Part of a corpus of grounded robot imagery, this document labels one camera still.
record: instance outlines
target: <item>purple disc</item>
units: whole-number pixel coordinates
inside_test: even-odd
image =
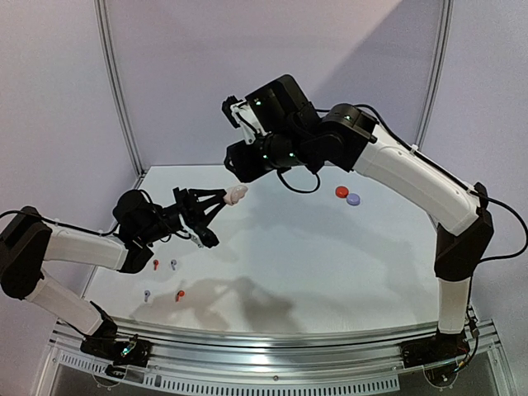
[[[361,198],[357,194],[349,194],[346,196],[346,202],[348,205],[358,206],[361,203]]]

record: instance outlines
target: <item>red circular object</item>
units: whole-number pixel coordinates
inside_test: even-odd
[[[339,186],[338,188],[336,188],[336,196],[338,196],[339,198],[347,198],[348,193],[348,189],[344,186]]]

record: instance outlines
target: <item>small purple object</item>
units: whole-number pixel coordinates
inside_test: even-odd
[[[346,202],[348,205],[358,206],[361,203],[361,198],[357,194],[349,194],[346,196]]]

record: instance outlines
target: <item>robotic arm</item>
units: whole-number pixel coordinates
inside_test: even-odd
[[[118,342],[110,316],[58,283],[41,268],[42,263],[78,262],[134,274],[146,266],[153,256],[150,248],[162,238],[177,235],[200,248],[212,248],[219,240],[209,223],[246,190],[244,186],[227,191],[175,188],[176,203],[166,208],[154,204],[145,191],[128,191],[113,210],[119,232],[107,234],[48,220],[27,206],[0,234],[0,284],[6,295],[39,305],[80,332],[85,337],[81,351],[115,365],[146,366],[150,342],[137,337]]]
[[[233,127],[243,131],[243,140],[227,148],[224,161],[241,182],[272,170],[280,176],[301,165],[316,175],[329,161],[386,185],[438,221],[437,334],[418,352],[403,354],[408,365],[459,355],[471,277],[493,235],[485,187],[459,181],[359,106],[338,104],[320,118],[321,111],[314,109],[290,75],[244,100],[229,97],[222,110]]]

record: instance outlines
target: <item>vent grille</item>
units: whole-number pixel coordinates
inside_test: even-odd
[[[80,356],[71,352],[61,351],[59,362],[74,369],[93,373],[104,378],[112,379],[105,375],[107,364],[93,360],[90,357]],[[385,394],[399,390],[397,375],[388,375],[377,379],[350,381],[332,385],[226,385],[202,384],[196,381],[176,379],[170,375],[145,373],[143,382],[123,379],[120,382],[140,386],[142,388],[163,390],[173,394],[206,395],[206,396],[347,396],[347,395],[372,395]]]

